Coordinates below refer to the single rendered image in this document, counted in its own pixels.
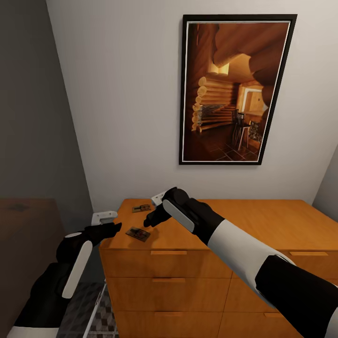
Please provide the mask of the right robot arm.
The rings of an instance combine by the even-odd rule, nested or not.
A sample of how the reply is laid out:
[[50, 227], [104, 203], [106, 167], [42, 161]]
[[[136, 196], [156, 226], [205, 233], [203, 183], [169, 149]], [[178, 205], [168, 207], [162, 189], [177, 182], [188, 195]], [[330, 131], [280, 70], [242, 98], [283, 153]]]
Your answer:
[[146, 215], [144, 227], [174, 217], [302, 337], [338, 338], [338, 285], [296, 266], [182, 189], [155, 195], [151, 203], [155, 210]]

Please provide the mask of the mousetrap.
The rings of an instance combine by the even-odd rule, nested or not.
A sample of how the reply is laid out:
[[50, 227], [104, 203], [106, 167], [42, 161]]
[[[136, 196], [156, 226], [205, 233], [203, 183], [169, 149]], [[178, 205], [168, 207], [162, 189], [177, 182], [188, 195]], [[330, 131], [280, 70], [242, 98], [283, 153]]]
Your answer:
[[132, 212], [133, 213], [142, 212], [142, 211], [148, 211], [148, 210], [151, 210], [150, 204], [142, 205], [142, 206], [137, 206], [137, 207], [133, 207], [132, 208]]
[[141, 240], [143, 242], [146, 242], [146, 240], [151, 235], [149, 232], [141, 230], [137, 227], [132, 226], [127, 232], [127, 235], [130, 235], [138, 240]]

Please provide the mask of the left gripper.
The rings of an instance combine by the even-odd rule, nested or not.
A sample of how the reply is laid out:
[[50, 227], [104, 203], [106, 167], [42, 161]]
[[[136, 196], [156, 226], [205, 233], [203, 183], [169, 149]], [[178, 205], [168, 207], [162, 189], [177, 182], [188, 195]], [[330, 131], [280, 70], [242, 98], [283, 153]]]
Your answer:
[[105, 238], [113, 238], [117, 232], [120, 231], [122, 223], [104, 223], [103, 225], [98, 226], [87, 226], [85, 230], [95, 230], [99, 235], [99, 242], [101, 242]]

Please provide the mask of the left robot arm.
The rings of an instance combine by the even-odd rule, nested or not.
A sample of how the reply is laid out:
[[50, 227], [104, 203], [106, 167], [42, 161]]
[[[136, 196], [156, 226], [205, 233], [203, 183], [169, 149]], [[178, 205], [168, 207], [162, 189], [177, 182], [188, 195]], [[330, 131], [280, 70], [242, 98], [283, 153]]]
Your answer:
[[105, 238], [113, 238], [122, 226], [102, 221], [117, 217], [116, 211], [94, 213], [91, 226], [63, 238], [56, 252], [58, 262], [50, 263], [35, 281], [6, 338], [56, 338], [92, 248]]

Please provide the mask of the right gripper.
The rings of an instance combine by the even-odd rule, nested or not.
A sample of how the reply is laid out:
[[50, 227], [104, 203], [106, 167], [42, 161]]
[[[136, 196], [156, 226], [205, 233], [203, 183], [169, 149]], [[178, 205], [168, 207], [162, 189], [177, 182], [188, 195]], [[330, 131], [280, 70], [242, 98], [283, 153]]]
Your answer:
[[156, 226], [161, 222], [164, 222], [168, 220], [170, 217], [165, 217], [162, 215], [161, 210], [160, 210], [159, 205], [157, 209], [153, 210], [149, 214], [146, 215], [146, 220], [144, 220], [144, 227], [149, 227], [149, 226]]

